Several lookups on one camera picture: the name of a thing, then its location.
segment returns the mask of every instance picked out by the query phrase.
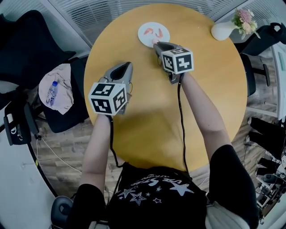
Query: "white vase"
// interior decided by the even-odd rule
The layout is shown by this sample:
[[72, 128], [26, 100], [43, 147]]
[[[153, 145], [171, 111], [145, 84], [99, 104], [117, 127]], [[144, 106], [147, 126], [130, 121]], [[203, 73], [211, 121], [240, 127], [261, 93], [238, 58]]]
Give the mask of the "white vase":
[[223, 41], [229, 37], [229, 35], [235, 28], [236, 26], [231, 21], [222, 22], [215, 24], [211, 28], [211, 34], [218, 41]]

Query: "black t-shirt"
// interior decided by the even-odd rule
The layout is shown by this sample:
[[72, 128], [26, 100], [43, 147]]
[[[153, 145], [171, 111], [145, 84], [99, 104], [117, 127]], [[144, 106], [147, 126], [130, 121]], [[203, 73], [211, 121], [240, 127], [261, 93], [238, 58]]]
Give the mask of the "black t-shirt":
[[[252, 180], [230, 145], [219, 148], [210, 161], [208, 197], [258, 225]], [[104, 220], [113, 228], [205, 228], [207, 198], [184, 172], [166, 167], [148, 170], [126, 165], [119, 191], [105, 206], [103, 194], [90, 184], [81, 185], [66, 228], [88, 229]]]

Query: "black cable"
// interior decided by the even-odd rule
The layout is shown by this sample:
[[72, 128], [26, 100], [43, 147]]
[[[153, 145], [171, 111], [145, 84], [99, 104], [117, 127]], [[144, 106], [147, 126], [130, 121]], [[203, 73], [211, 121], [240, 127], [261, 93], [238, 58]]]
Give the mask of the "black cable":
[[254, 146], [254, 147], [259, 147], [259, 148], [262, 148], [264, 149], [263, 147], [259, 146], [259, 145], [251, 145], [251, 144], [244, 144], [246, 147], [245, 147], [245, 152], [244, 152], [244, 157], [243, 157], [243, 161], [241, 161], [241, 163], [243, 164], [244, 168], [245, 168], [245, 156], [246, 156], [246, 151], [247, 151], [247, 147], [248, 146]]
[[131, 84], [131, 91], [129, 92], [129, 94], [131, 94], [131, 92], [132, 92], [132, 90], [133, 90], [133, 84], [132, 84], [132, 82], [130, 82], [129, 84]]
[[159, 66], [161, 66], [161, 64], [162, 64], [162, 62], [161, 62], [161, 64], [159, 64], [159, 58], [157, 57], [157, 64], [159, 65]]
[[115, 189], [114, 189], [114, 191], [113, 191], [112, 196], [114, 196], [114, 194], [116, 193], [116, 190], [117, 190], [117, 188], [118, 188], [118, 185], [119, 185], [120, 180], [121, 180], [121, 177], [122, 177], [123, 170], [124, 170], [124, 168], [121, 170], [121, 173], [120, 173], [120, 175], [119, 175], [118, 181], [116, 182], [116, 186], [115, 186]]
[[188, 169], [187, 161], [186, 161], [185, 127], [184, 127], [183, 111], [182, 111], [181, 96], [180, 96], [181, 83], [182, 83], [183, 77], [184, 77], [184, 74], [182, 73], [180, 75], [180, 79], [179, 79], [179, 83], [178, 83], [178, 102], [179, 102], [179, 109], [180, 109], [180, 115], [181, 115], [181, 125], [182, 125], [182, 130], [183, 130], [183, 144], [184, 144], [183, 159], [184, 159], [186, 171], [187, 171], [187, 173], [189, 173], [189, 169]]
[[110, 122], [110, 150], [113, 153], [116, 167], [121, 168], [121, 167], [123, 167], [124, 164], [118, 165], [117, 156], [116, 156], [116, 153], [113, 149], [113, 132], [114, 132], [114, 130], [113, 130], [113, 119], [110, 115], [107, 115], [106, 117], [109, 119], [109, 122]]

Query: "beige cloth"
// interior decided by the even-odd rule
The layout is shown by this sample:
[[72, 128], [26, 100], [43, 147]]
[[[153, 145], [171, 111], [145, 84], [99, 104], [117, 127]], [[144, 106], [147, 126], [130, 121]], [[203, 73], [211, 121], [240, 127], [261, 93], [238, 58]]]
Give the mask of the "beige cloth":
[[206, 229], [249, 229], [240, 216], [232, 213], [216, 201], [206, 207]]
[[[46, 97], [53, 81], [58, 82], [58, 92], [53, 106], [48, 106], [46, 104]], [[39, 96], [43, 104], [53, 110], [59, 111], [59, 113], [64, 115], [73, 105], [71, 65], [60, 64], [52, 71], [47, 73], [39, 84]]]

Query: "white plate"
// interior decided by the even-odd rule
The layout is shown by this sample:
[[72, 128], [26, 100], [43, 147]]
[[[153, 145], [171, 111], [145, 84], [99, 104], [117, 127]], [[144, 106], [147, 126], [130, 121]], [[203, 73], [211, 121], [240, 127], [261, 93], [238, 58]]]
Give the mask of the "white plate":
[[157, 22], [148, 22], [138, 30], [139, 40], [146, 46], [153, 48], [152, 39], [169, 42], [170, 33], [165, 26]]

